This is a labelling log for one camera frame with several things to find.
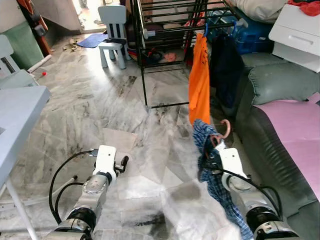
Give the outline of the pink clothes hanger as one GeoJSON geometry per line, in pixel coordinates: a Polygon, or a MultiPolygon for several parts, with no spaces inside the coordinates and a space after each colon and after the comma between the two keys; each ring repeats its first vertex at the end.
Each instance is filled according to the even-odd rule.
{"type": "Polygon", "coordinates": [[[220,121],[220,124],[222,124],[225,127],[224,133],[211,134],[209,136],[209,139],[215,149],[224,150],[224,149],[226,149],[225,139],[231,134],[232,126],[231,126],[231,122],[228,121],[228,119],[222,119],[220,121]]]}

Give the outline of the blue plaid shirt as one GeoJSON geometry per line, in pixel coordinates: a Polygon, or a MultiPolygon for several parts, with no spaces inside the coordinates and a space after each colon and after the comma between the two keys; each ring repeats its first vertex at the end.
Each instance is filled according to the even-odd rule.
{"type": "Polygon", "coordinates": [[[204,169],[204,149],[215,148],[210,141],[210,135],[215,133],[218,133],[215,128],[201,119],[197,119],[193,124],[194,143],[201,153],[198,158],[198,180],[207,183],[208,194],[222,206],[227,220],[240,228],[242,240],[254,240],[253,232],[233,202],[232,195],[223,185],[222,174],[204,169]]]}

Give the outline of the orange garment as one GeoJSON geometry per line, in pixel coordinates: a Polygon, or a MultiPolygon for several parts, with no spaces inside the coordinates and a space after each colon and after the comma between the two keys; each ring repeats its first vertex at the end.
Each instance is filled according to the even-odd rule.
{"type": "Polygon", "coordinates": [[[193,124],[196,120],[209,124],[210,114],[210,55],[207,38],[197,33],[189,74],[189,120],[193,124]]]}

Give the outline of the pink sheet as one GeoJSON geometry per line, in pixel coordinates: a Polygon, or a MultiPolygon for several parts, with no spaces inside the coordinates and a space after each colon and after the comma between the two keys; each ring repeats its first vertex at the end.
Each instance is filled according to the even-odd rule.
{"type": "Polygon", "coordinates": [[[307,101],[275,100],[256,105],[270,120],[316,197],[320,196],[320,94],[307,101]]]}

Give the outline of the black metal drying rack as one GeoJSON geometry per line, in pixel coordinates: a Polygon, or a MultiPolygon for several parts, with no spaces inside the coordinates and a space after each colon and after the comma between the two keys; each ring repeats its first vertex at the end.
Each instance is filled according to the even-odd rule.
{"type": "Polygon", "coordinates": [[[142,97],[147,109],[152,105],[147,93],[146,75],[185,71],[189,66],[196,35],[203,34],[207,13],[215,10],[236,12],[230,0],[128,0],[134,33],[135,60],[140,70],[142,97]]]}

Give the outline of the white folding table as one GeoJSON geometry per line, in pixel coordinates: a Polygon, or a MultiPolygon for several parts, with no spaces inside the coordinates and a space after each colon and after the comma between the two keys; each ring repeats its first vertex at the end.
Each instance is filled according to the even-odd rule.
{"type": "Polygon", "coordinates": [[[9,176],[50,96],[46,86],[0,89],[0,187],[8,190],[32,240],[40,239],[9,176]]]}

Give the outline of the black item on chair seat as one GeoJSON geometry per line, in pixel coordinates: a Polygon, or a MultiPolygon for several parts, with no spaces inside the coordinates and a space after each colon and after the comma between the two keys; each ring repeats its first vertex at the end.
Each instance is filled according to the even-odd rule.
{"type": "Polygon", "coordinates": [[[126,43],[128,43],[126,38],[106,38],[103,40],[103,42],[107,42],[107,43],[117,43],[117,44],[121,44],[121,45],[126,45],[126,43]]]}

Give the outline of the blue floor mat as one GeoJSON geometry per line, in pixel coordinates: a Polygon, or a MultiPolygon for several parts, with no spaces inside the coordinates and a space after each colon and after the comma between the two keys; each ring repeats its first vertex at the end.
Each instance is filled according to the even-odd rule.
{"type": "Polygon", "coordinates": [[[77,46],[82,48],[96,48],[101,42],[105,41],[109,36],[104,33],[92,33],[82,41],[77,42],[77,46]]]}

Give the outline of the beige crumpled scraps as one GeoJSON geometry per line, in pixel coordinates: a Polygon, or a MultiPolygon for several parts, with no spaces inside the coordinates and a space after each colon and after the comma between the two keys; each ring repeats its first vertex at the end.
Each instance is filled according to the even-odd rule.
{"type": "Polygon", "coordinates": [[[80,42],[79,38],[70,38],[68,40],[68,43],[66,43],[64,46],[62,46],[62,50],[63,51],[78,51],[78,50],[80,50],[80,48],[82,48],[81,46],[78,45],[79,42],[80,42]]]}

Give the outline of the blue plastic storage bin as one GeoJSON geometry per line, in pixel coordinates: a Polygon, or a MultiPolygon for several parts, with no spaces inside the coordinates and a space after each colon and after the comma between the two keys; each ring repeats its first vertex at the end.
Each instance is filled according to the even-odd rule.
{"type": "Polygon", "coordinates": [[[209,33],[208,38],[212,40],[217,34],[226,34],[233,25],[233,21],[242,23],[238,26],[236,35],[233,36],[238,54],[250,53],[270,53],[274,48],[274,41],[269,39],[272,25],[269,23],[256,22],[246,16],[237,7],[232,8],[236,14],[231,15],[231,10],[215,10],[207,13],[209,17],[209,33]]]}

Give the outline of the white cardboard tube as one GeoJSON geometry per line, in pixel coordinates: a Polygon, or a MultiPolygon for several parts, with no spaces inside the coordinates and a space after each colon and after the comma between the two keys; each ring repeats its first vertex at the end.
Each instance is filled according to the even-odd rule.
{"type": "Polygon", "coordinates": [[[28,73],[33,73],[34,71],[36,71],[37,69],[39,69],[41,66],[43,66],[47,61],[49,61],[52,58],[52,55],[46,55],[42,60],[40,60],[39,62],[35,63],[32,67],[28,68],[26,71],[28,73]]]}

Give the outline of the beige bedding bundle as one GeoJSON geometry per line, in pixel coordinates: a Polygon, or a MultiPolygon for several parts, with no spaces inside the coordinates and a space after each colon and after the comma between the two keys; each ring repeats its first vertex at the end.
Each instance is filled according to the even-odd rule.
{"type": "Polygon", "coordinates": [[[274,24],[288,0],[230,0],[250,19],[265,24],[274,24]]]}

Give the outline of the orange and black bag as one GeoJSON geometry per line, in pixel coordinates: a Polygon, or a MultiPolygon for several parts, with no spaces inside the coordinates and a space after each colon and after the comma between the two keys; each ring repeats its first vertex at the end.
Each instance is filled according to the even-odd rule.
{"type": "Polygon", "coordinates": [[[34,34],[39,37],[45,37],[48,32],[48,26],[41,17],[41,14],[35,9],[32,0],[16,0],[18,6],[29,23],[34,34]]]}

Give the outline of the red cloth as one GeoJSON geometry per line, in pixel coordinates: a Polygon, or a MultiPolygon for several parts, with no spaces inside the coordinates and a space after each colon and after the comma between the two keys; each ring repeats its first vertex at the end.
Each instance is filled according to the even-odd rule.
{"type": "Polygon", "coordinates": [[[289,5],[297,6],[307,16],[320,15],[320,0],[288,0],[289,5]]]}

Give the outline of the brown wooden post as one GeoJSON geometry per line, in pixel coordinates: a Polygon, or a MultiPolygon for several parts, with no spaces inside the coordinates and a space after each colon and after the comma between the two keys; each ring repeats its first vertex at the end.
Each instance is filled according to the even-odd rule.
{"type": "Polygon", "coordinates": [[[38,42],[39,48],[40,48],[42,54],[44,55],[44,57],[46,57],[46,55],[51,55],[51,48],[50,48],[50,45],[48,44],[48,42],[46,41],[45,36],[40,37],[40,36],[35,35],[35,39],[38,42]]]}

